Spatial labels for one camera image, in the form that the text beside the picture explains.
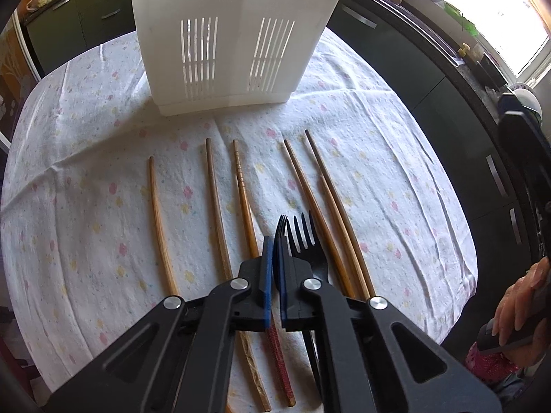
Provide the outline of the person's right hand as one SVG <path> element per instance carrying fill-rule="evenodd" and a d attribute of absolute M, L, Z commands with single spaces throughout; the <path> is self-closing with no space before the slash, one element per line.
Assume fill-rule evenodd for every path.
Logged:
<path fill-rule="evenodd" d="M 544 286 L 549 270 L 549 260 L 544 257 L 506 290 L 495 311 L 491 332 L 499 337 L 501 346 L 506 344 L 513 331 L 520 330 L 527 321 L 533 296 Z M 550 326 L 543 320 L 535 329 L 529 345 L 504 351 L 503 354 L 517 367 L 531 367 L 542 358 L 549 347 Z"/>

